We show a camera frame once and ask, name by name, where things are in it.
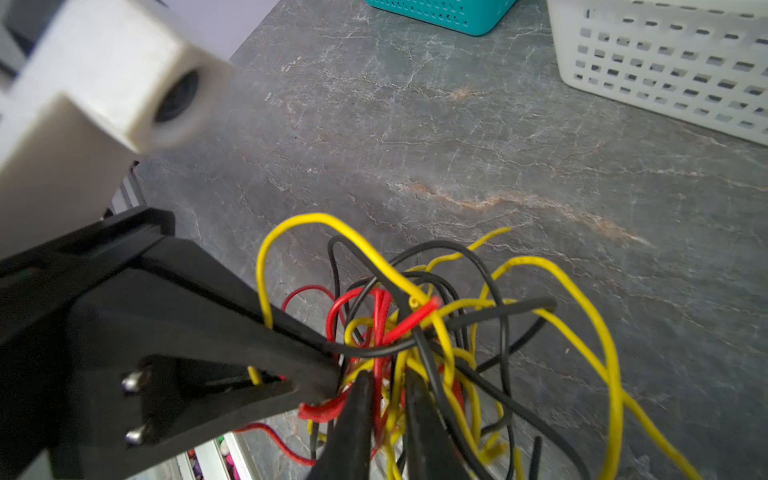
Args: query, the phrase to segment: metal bolt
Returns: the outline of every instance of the metal bolt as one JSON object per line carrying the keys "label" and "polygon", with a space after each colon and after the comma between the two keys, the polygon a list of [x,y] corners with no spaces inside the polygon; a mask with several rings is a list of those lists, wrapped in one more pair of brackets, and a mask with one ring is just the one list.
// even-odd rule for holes
{"label": "metal bolt", "polygon": [[139,393],[144,388],[144,385],[147,384],[149,375],[149,372],[144,370],[128,373],[123,378],[123,391],[126,393]]}
{"label": "metal bolt", "polygon": [[147,439],[149,428],[149,425],[145,423],[137,429],[129,430],[128,433],[125,434],[125,441],[134,447],[141,445],[144,443],[144,440]]}

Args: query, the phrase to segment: round hole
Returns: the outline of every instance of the round hole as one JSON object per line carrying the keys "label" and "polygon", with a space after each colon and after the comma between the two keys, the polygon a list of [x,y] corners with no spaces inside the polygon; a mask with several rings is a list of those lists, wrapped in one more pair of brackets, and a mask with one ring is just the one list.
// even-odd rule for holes
{"label": "round hole", "polygon": [[162,124],[183,114],[192,105],[199,85],[200,74],[197,73],[197,70],[184,74],[165,94],[165,98],[163,98],[160,107],[157,108],[157,113],[154,115],[154,121]]}

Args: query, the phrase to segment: table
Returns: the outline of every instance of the table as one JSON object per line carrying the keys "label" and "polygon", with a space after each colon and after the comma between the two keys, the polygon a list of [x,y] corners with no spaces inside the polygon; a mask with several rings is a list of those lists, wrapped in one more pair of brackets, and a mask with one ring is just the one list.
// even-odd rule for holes
{"label": "table", "polygon": [[[571,275],[613,333],[625,389],[705,478],[766,475],[768,149],[569,88],[543,0],[519,0],[480,38],[359,1],[283,0],[233,63],[240,72],[210,128],[137,169],[180,236],[253,284],[261,240],[295,214],[334,214],[387,256],[512,226],[481,257],[495,268],[540,255]],[[329,235],[304,227],[276,244],[273,303],[330,285]],[[502,291],[557,296],[561,318],[601,351],[548,274],[516,270]],[[438,271],[479,291],[469,263]],[[343,255],[346,284],[361,272]],[[290,312],[319,328],[328,302],[304,298]],[[516,319],[513,333],[531,320]],[[497,328],[481,328],[483,356]],[[602,381],[550,327],[511,371],[515,398],[596,476]],[[303,423],[270,422],[307,455]],[[529,449],[534,432],[518,431]],[[249,442],[264,478],[303,476],[263,436]],[[546,444],[542,468],[541,478],[573,472]],[[620,476],[682,478],[629,413]]]}

